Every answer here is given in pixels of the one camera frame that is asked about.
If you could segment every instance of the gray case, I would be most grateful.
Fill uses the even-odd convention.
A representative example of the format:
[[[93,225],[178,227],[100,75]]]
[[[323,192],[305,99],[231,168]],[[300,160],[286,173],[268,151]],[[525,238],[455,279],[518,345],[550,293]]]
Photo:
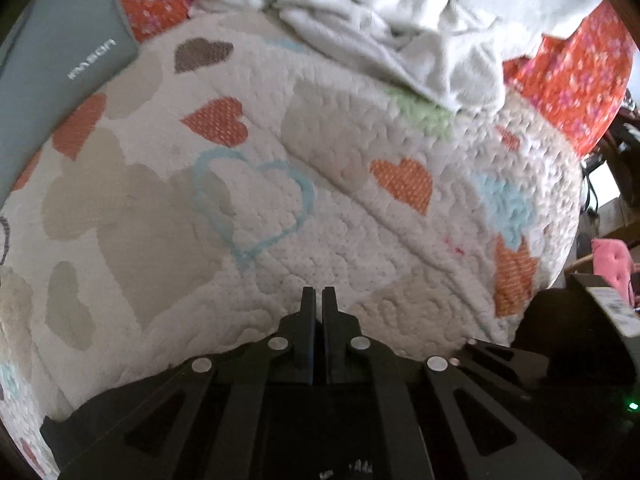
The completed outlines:
[[[0,45],[0,206],[55,127],[137,53],[119,0],[31,0]]]

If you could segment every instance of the metal screw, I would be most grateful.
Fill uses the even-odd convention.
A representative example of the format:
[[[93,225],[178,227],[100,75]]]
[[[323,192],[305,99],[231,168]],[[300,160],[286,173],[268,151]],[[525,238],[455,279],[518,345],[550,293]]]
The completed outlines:
[[[283,337],[274,337],[269,339],[269,348],[271,350],[284,350],[287,346],[289,346],[289,341],[287,341]]]
[[[206,357],[199,357],[191,363],[191,370],[196,372],[197,374],[203,374],[204,372],[208,372],[211,370],[212,363],[211,359]]]
[[[366,350],[371,346],[371,341],[369,341],[369,338],[359,335],[351,340],[351,346],[356,350]]]
[[[447,369],[449,363],[447,363],[447,360],[444,357],[434,355],[433,357],[429,357],[427,360],[427,366],[434,372],[443,372]]]

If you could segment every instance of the quilted fabric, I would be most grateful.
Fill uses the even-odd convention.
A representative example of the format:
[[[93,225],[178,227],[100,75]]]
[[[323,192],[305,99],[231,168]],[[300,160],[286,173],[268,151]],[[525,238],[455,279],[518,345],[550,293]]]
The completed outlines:
[[[514,93],[452,115],[261,15],[187,22],[53,135],[1,212],[0,415],[53,477],[44,415],[262,338],[305,285],[335,286],[403,356],[507,344],[561,270],[579,183]]]

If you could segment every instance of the label sticker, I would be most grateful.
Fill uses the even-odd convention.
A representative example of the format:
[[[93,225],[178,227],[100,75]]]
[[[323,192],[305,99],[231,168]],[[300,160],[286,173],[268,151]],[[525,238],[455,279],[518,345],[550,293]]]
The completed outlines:
[[[588,286],[587,292],[598,302],[623,336],[640,336],[640,318],[636,316],[628,303],[625,303],[615,288]]]

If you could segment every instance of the heart pattern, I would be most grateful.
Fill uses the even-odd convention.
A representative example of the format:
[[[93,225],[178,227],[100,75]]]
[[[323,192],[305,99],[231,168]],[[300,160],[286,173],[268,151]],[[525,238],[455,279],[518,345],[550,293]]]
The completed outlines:
[[[94,94],[89,97],[53,132],[54,149],[71,160],[76,160],[87,137],[102,117],[106,105],[105,94]]]
[[[512,134],[507,128],[503,126],[496,126],[496,130],[498,130],[501,134],[500,142],[509,150],[510,152],[517,152],[520,149],[520,137],[515,134]]]
[[[175,73],[192,72],[197,68],[212,66],[226,61],[234,51],[234,46],[226,41],[208,41],[205,38],[191,38],[175,49]]]
[[[246,126],[238,121],[241,116],[242,103],[233,97],[223,97],[208,102],[181,122],[210,142],[232,148],[249,136]]]
[[[38,162],[40,161],[40,156],[42,155],[42,148],[40,148],[35,155],[31,157],[31,160],[27,164],[27,166],[22,170],[22,173],[18,177],[18,179],[14,183],[14,187],[12,191],[18,191],[27,185],[27,182],[31,178],[33,171],[36,169]]]
[[[529,245],[522,237],[517,251],[512,251],[498,235],[495,247],[495,290],[494,303],[496,317],[519,314],[533,290],[533,277],[538,269],[538,258],[529,254]]]
[[[204,177],[209,173],[209,163],[217,158],[231,158],[242,160],[246,164],[249,161],[236,150],[227,148],[215,148],[200,154],[192,169],[192,182],[194,188],[193,201],[197,210],[203,213],[207,218],[209,225],[218,233],[218,235],[229,245],[232,254],[235,256],[240,267],[247,266],[258,254],[263,250],[276,244],[284,237],[298,231],[305,221],[311,215],[314,204],[314,186],[311,181],[301,172],[292,168],[286,160],[274,160],[255,167],[259,173],[269,170],[282,170],[287,176],[300,186],[300,195],[302,197],[302,209],[295,215],[295,223],[284,228],[279,234],[260,240],[257,244],[249,249],[239,248],[233,240],[233,229],[229,228],[226,222],[222,222],[220,218],[210,210],[209,205],[203,200],[206,192],[202,188]]]
[[[433,190],[433,179],[422,164],[412,158],[404,158],[399,165],[388,160],[374,160],[369,170],[396,200],[408,204],[421,215],[427,213]]]
[[[426,136],[451,140],[453,113],[449,110],[403,88],[391,87],[386,93],[396,103],[400,115],[409,124],[418,128]]]

